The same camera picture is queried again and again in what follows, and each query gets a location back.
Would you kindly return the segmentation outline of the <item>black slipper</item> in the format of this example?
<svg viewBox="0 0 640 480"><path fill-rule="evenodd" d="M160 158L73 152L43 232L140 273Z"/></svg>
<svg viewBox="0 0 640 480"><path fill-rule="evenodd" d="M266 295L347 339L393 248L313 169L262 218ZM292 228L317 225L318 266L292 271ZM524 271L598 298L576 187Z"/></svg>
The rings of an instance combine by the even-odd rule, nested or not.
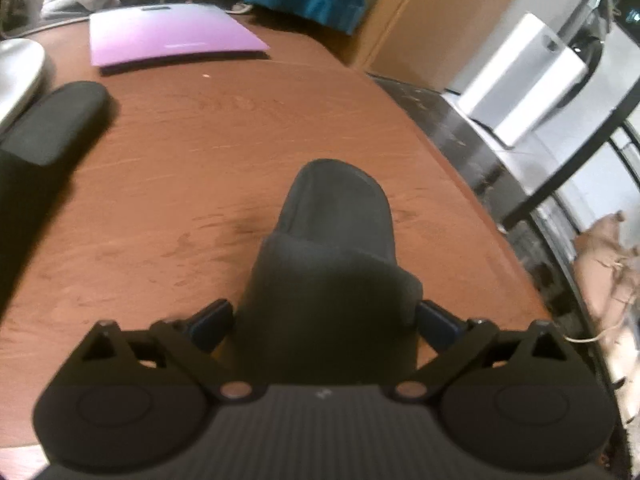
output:
<svg viewBox="0 0 640 480"><path fill-rule="evenodd" d="M397 263L378 182L346 162L313 160L262 241L230 353L254 382L396 382L416 366L422 292Z"/></svg>
<svg viewBox="0 0 640 480"><path fill-rule="evenodd" d="M103 84L74 81L38 101L1 139L1 154L40 167L75 166L110 124Z"/></svg>

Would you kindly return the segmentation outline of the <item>white paper bag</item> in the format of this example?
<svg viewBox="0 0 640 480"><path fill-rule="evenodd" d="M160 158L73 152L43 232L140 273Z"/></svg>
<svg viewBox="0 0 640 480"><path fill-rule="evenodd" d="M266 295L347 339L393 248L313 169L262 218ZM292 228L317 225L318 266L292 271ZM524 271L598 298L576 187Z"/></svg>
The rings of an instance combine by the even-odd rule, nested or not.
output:
<svg viewBox="0 0 640 480"><path fill-rule="evenodd" d="M578 54L527 13L460 94L458 107L513 148L586 73Z"/></svg>

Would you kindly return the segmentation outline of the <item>black metal shoe rack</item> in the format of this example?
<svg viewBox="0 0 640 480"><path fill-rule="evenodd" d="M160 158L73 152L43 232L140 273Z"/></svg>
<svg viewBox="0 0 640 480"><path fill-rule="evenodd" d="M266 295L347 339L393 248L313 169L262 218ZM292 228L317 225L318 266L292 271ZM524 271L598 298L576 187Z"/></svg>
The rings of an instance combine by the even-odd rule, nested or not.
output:
<svg viewBox="0 0 640 480"><path fill-rule="evenodd" d="M596 220L623 211L620 241L639 240L639 0L614 0L617 18L582 94L530 135L550 164L525 191L536 208L515 226L541 246L536 270L551 310L577 337L594 322L577 288L574 240Z"/></svg>

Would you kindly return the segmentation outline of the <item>white round object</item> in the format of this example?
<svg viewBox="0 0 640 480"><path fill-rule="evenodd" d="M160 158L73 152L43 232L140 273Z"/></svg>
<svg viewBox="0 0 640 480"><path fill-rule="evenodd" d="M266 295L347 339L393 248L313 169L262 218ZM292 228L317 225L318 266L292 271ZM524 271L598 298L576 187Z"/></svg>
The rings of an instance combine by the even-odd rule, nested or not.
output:
<svg viewBox="0 0 640 480"><path fill-rule="evenodd" d="M13 38L1 41L0 128L5 132L38 90L46 51L37 41Z"/></svg>

